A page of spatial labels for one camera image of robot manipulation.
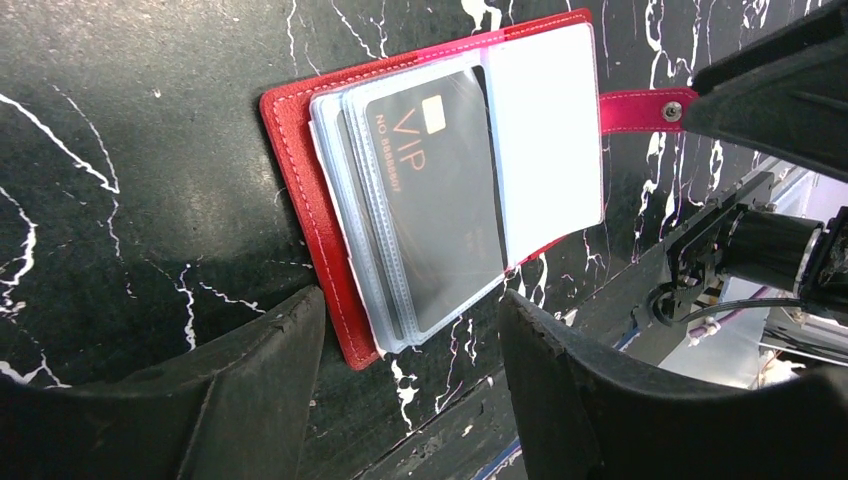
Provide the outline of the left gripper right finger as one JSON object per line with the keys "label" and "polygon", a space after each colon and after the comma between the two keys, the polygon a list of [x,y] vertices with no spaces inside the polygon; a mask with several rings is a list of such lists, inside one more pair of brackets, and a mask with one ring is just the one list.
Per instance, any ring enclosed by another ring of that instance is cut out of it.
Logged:
{"label": "left gripper right finger", "polygon": [[508,291],[498,331],[531,479],[843,479],[847,372],[760,390],[660,369]]}

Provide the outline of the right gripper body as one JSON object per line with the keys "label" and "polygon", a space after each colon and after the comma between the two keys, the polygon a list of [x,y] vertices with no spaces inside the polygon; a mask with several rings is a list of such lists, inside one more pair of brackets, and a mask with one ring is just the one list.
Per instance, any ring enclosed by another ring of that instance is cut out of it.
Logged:
{"label": "right gripper body", "polygon": [[683,128],[847,179],[847,4],[830,1],[702,69]]}

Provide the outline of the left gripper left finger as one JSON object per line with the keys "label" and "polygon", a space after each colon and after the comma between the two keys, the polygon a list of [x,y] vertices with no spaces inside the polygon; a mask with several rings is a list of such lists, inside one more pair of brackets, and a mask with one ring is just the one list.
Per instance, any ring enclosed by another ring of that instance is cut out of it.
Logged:
{"label": "left gripper left finger", "polygon": [[5,479],[294,479],[325,332],[322,291],[124,379],[1,384]]}

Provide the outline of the red card holder wallet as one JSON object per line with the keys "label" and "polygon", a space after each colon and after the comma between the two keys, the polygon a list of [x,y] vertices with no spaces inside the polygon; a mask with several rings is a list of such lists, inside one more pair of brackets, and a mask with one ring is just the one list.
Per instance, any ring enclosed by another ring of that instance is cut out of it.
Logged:
{"label": "red card holder wallet", "polygon": [[601,93],[577,9],[302,79],[259,110],[346,363],[417,347],[605,215],[602,139],[688,87]]}

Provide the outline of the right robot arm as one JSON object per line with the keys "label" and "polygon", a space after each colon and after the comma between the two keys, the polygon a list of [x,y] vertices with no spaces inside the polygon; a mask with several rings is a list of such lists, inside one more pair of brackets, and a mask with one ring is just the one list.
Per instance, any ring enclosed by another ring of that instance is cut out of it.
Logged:
{"label": "right robot arm", "polygon": [[[702,70],[685,130],[847,180],[847,4],[830,1]],[[718,237],[718,270],[847,323],[847,209],[821,224],[745,209]]]}

